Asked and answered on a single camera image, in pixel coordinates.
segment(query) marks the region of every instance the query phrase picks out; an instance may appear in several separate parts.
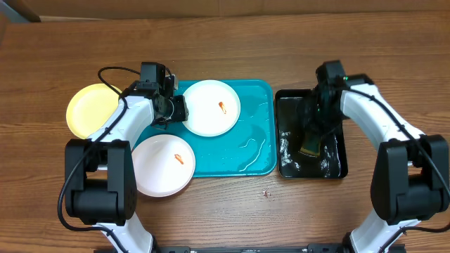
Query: black plastic container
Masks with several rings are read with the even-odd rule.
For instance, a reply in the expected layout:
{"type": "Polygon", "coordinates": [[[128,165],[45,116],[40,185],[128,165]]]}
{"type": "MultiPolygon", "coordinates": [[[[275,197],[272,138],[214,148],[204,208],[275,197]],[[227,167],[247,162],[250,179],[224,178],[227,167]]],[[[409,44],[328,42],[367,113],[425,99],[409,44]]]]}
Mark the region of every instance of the black plastic container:
{"type": "Polygon", "coordinates": [[[308,89],[284,89],[275,95],[278,169],[285,178],[342,179],[348,173],[342,124],[321,140],[318,157],[300,152],[304,133],[297,104],[308,89]]]}

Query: teal tray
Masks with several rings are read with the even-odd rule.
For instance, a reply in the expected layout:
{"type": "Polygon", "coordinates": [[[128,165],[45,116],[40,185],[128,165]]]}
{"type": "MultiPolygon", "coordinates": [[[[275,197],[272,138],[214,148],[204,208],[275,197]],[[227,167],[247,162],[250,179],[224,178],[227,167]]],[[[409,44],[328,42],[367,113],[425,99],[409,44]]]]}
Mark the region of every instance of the teal tray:
{"type": "MultiPolygon", "coordinates": [[[[198,81],[180,81],[181,95],[198,81]]],[[[136,146],[158,134],[173,134],[184,139],[195,155],[194,177],[261,176],[276,166],[276,132],[271,87],[258,79],[222,80],[240,99],[240,116],[234,127],[216,137],[191,133],[183,123],[169,124],[167,130],[144,129],[136,146]]]]}

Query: small orange food piece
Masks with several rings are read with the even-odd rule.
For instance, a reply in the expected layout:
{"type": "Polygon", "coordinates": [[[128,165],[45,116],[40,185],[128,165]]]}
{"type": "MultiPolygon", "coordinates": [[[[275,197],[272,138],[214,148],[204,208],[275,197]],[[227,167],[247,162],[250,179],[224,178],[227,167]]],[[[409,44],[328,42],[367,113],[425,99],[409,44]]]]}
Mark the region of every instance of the small orange food piece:
{"type": "Polygon", "coordinates": [[[180,162],[181,164],[184,164],[184,162],[183,162],[183,160],[182,160],[182,158],[181,158],[181,156],[180,156],[180,155],[178,155],[178,154],[175,154],[175,159],[177,159],[177,160],[178,160],[178,162],[180,162]]]}
{"type": "Polygon", "coordinates": [[[222,109],[222,112],[224,112],[224,114],[226,114],[226,109],[225,109],[224,102],[219,102],[219,106],[222,109]]]}

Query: yellow plate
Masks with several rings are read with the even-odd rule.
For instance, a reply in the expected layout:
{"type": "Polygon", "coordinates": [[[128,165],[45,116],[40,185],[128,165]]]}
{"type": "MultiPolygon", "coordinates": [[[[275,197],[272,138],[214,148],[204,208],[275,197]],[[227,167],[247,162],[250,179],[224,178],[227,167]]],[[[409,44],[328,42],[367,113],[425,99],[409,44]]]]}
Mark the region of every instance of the yellow plate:
{"type": "Polygon", "coordinates": [[[92,84],[78,91],[65,112],[69,129],[78,138],[87,138],[111,117],[119,104],[118,99],[119,96],[105,84],[92,84]]]}

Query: wooden table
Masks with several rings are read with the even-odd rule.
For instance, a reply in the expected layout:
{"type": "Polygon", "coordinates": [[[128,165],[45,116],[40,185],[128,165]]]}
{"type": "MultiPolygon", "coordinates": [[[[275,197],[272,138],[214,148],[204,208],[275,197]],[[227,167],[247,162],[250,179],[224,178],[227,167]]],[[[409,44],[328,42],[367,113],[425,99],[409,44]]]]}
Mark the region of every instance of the wooden table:
{"type": "MultiPolygon", "coordinates": [[[[449,13],[357,13],[249,18],[117,20],[9,25],[0,50],[0,252],[91,252],[96,232],[67,231],[56,216],[65,109],[98,69],[158,61],[179,79],[260,78],[279,89],[312,88],[314,70],[340,59],[365,72],[385,99],[427,134],[450,139],[449,13]]],[[[123,89],[137,78],[109,71],[123,89]]],[[[287,246],[339,242],[370,212],[376,152],[346,121],[343,180],[268,176],[194,179],[160,200],[140,195],[137,214],[161,245],[287,246]],[[271,197],[261,191],[271,186],[271,197]]],[[[424,226],[440,227],[438,214],[424,226]]],[[[80,225],[76,219],[71,223],[80,225]]],[[[410,232],[410,252],[448,252],[449,233],[410,232]]]]}

